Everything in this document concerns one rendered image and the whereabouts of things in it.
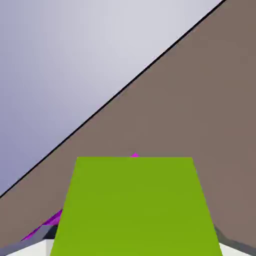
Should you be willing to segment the small green cube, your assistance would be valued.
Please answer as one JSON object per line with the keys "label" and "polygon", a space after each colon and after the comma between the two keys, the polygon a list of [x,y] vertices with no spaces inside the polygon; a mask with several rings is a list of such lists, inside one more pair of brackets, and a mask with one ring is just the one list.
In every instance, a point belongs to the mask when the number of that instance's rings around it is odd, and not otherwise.
{"label": "small green cube", "polygon": [[78,157],[50,256],[223,256],[190,157]]}

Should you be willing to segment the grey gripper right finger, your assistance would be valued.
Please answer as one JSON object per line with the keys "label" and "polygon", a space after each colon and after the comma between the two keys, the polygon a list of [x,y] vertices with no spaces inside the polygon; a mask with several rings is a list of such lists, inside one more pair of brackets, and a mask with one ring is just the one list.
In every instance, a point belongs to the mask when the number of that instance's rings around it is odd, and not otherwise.
{"label": "grey gripper right finger", "polygon": [[242,243],[233,239],[229,239],[222,233],[222,231],[215,224],[213,226],[220,244],[237,250],[239,252],[248,254],[250,256],[256,256],[256,247],[250,246],[246,243]]}

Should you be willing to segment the small magenta cube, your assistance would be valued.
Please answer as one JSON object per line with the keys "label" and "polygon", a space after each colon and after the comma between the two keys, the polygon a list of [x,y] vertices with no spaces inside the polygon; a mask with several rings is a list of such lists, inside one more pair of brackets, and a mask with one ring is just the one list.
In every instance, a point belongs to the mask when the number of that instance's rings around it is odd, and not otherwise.
{"label": "small magenta cube", "polygon": [[[138,158],[140,157],[139,154],[137,154],[136,152],[134,154],[132,154],[130,156],[130,158]],[[81,159],[89,159],[88,157],[78,157],[76,162],[75,162],[75,166],[74,166],[74,170],[73,170],[73,173],[72,173],[72,177],[71,177],[71,180],[70,180],[70,184],[72,185],[72,182],[75,178],[78,177],[78,174],[82,174],[82,171],[78,171],[78,167],[86,167],[85,164],[87,162],[84,163],[84,161],[82,161]],[[118,157],[103,157],[103,159],[118,159]],[[114,182],[115,182],[115,178],[111,179],[108,178],[107,180],[107,184],[108,186],[110,185],[114,185]],[[69,195],[69,190],[70,190],[70,185],[69,184],[69,187],[68,187],[68,192],[67,192],[67,195],[66,197]],[[57,213],[55,213],[53,216],[51,216],[48,220],[46,220],[43,224],[41,224],[39,227],[37,227],[35,230],[33,230],[31,233],[29,233],[26,237],[24,237],[21,242],[23,241],[26,241],[26,240],[29,240],[32,236],[35,235],[35,233],[42,227],[42,226],[54,226],[54,225],[58,225],[59,224],[59,221],[60,221],[60,218],[61,218],[61,214],[63,212],[63,208],[61,210],[59,210]]]}

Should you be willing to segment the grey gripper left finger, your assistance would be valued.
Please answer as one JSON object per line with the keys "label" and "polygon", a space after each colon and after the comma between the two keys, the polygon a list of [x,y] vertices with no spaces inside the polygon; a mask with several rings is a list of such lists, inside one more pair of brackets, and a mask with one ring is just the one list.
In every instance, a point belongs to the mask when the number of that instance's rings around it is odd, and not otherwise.
{"label": "grey gripper left finger", "polygon": [[30,238],[0,248],[0,256],[50,256],[58,225],[43,225]]}

